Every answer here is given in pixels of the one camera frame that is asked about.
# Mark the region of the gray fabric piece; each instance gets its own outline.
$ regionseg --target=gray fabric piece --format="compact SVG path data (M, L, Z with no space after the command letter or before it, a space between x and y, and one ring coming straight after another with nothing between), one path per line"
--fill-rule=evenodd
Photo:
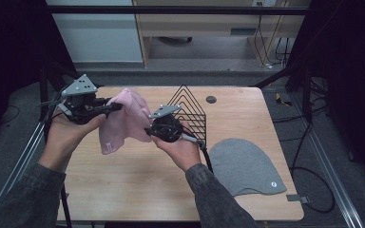
M243 139L226 139L209 152L215 176L232 196L286 191L277 169L255 144Z

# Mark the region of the pink cloth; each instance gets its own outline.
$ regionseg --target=pink cloth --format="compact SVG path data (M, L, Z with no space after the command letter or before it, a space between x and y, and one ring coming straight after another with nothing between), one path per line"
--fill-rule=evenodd
M99 128L102 153L109 154L124 145L127 137L141 142L150 143L152 140L144 129L150 127L149 107L139 93L130 88L124 88L120 94L109 100L111 103L123 104L119 111L111 112L108 119Z

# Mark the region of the black wire rack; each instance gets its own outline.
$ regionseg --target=black wire rack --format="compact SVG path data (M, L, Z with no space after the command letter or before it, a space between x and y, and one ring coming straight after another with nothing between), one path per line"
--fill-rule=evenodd
M189 121L191 133L206 145L206 114L186 85L181 85L167 105L180 105L174 118Z

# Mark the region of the wooden table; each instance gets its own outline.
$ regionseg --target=wooden table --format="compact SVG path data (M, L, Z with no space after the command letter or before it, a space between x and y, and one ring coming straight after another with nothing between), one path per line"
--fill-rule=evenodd
M134 87L150 110L168 103L177 87ZM253 87L189 87L206 113L207 147L227 138L258 145L277 168L287 191L236 197L256 220L299 220L303 210L286 195L296 189L283 157L263 95ZM121 87L103 87L97 97L113 97ZM215 96L209 104L205 98ZM102 155L98 131L80 143L67 168L72 220L199 220L184 173L153 142L126 139L117 152ZM65 220L62 207L58 220Z

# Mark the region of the metal bracket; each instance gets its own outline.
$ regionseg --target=metal bracket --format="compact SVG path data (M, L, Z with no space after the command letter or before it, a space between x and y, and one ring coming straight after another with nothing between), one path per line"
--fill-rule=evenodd
M70 86L68 86L61 95L63 97L82 95L88 93L97 92L97 86L93 84L87 75L82 75L79 79L75 80Z
M302 204L309 203L308 197L301 197L299 195L286 195L288 201L300 201Z
M149 115L149 118L150 119L161 118L165 115L168 115L168 114L173 113L180 109L182 109L182 107L180 105L162 105L162 104L160 104L159 109L157 109L155 112L153 112L152 115Z

